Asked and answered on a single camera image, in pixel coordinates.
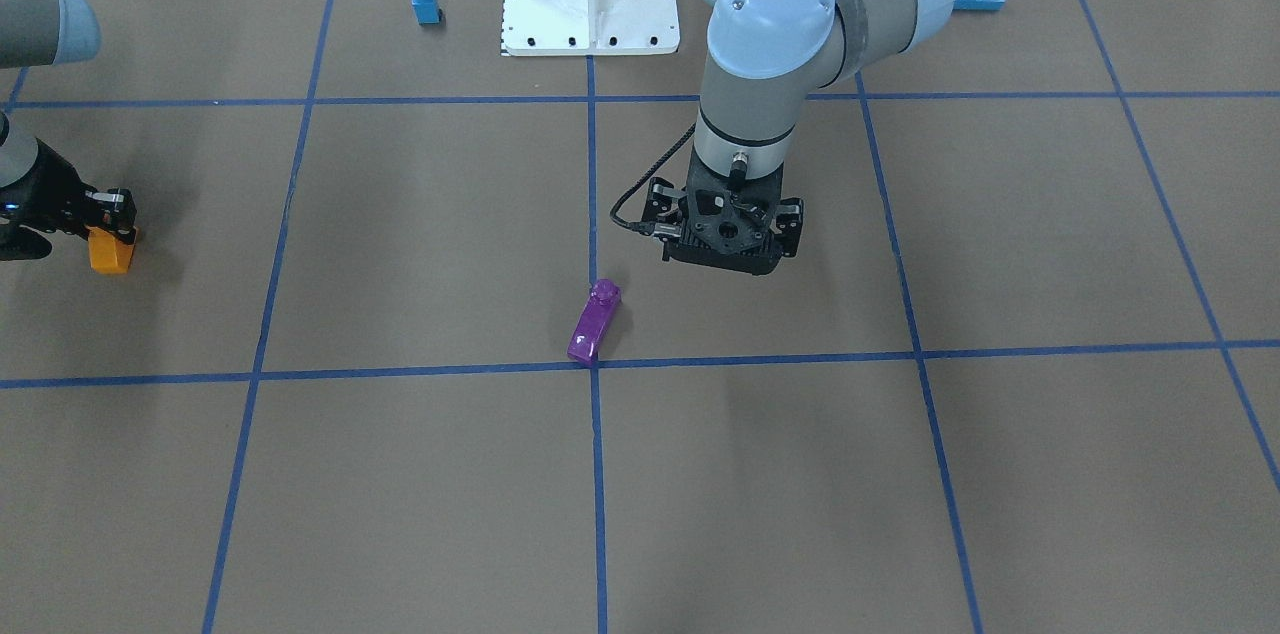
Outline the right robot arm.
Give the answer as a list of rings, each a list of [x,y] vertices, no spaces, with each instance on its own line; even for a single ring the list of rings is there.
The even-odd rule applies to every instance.
[[[86,0],[1,0],[5,70],[88,61],[101,31]],[[1,126],[1,248],[5,261],[47,257],[51,233],[86,241],[90,266],[108,275],[131,269],[137,209],[128,190],[97,190],[76,168],[8,115]]]

